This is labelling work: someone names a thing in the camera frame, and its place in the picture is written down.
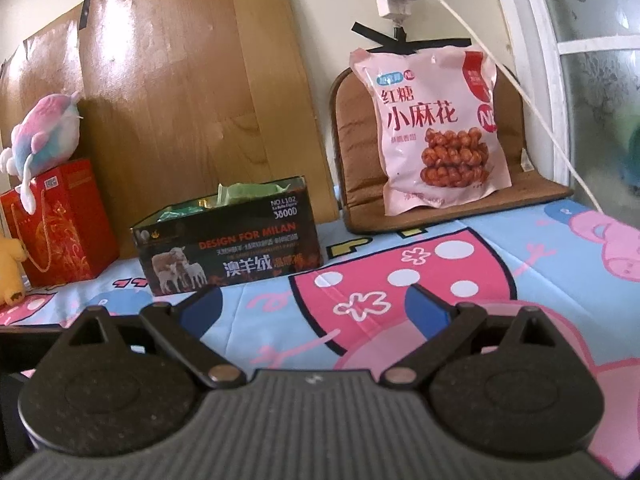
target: pink snack bag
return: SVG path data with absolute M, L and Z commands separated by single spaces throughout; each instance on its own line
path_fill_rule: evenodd
M 494 121 L 496 68 L 482 51 L 358 49 L 350 65 L 376 109 L 387 216 L 464 204 L 511 185 Z

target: cardboard box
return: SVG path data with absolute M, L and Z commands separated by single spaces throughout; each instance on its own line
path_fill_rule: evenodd
M 167 206 L 131 228 L 155 296 L 204 283 L 233 285 L 322 265 L 318 233 L 303 177 L 277 180 L 278 194 L 213 207 L 216 196 Z M 189 206 L 203 212 L 158 221 Z
M 43 268 L 49 259 L 45 230 L 49 236 L 49 270 L 40 272 L 30 260 L 22 264 L 31 286 L 92 280 L 117 259 L 118 244 L 87 158 L 69 161 L 35 177 L 31 190 L 36 199 L 33 215 L 25 212 L 15 190 L 0 196 L 11 236 L 20 238 Z

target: wooden headboard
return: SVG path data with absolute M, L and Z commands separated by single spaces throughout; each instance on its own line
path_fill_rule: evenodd
M 122 256 L 129 227 L 218 183 L 307 179 L 337 217 L 288 0 L 91 0 L 25 40 L 0 78 L 2 145 L 48 93 L 79 90 L 81 140 Z

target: peppa pig bed sheet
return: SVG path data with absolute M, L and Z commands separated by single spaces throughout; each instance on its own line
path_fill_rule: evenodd
M 544 310 L 594 375 L 605 415 L 590 451 L 619 476 L 640 462 L 640 232 L 571 200 L 363 237 L 318 226 L 325 265 L 222 289 L 202 341 L 256 368 L 369 368 L 375 377 L 430 335 L 405 308 L 419 283 L 490 314 Z M 178 303 L 187 294 L 162 298 Z M 92 304 L 136 314 L 153 301 L 137 260 L 97 280 L 31 291 L 1 324 L 68 326 Z

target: brown cushion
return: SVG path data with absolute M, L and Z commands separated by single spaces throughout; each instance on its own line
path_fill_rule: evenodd
M 537 171 L 522 171 L 520 156 L 525 145 L 522 100 L 501 74 L 498 74 L 494 93 L 495 120 L 512 186 L 464 205 L 441 209 L 418 207 L 397 216 L 385 216 L 382 188 L 386 175 L 378 156 L 378 128 L 373 102 L 351 69 L 342 72 L 335 80 L 330 106 L 344 221 L 352 232 L 393 231 L 433 224 L 548 202 L 570 196 L 573 192 L 543 178 Z

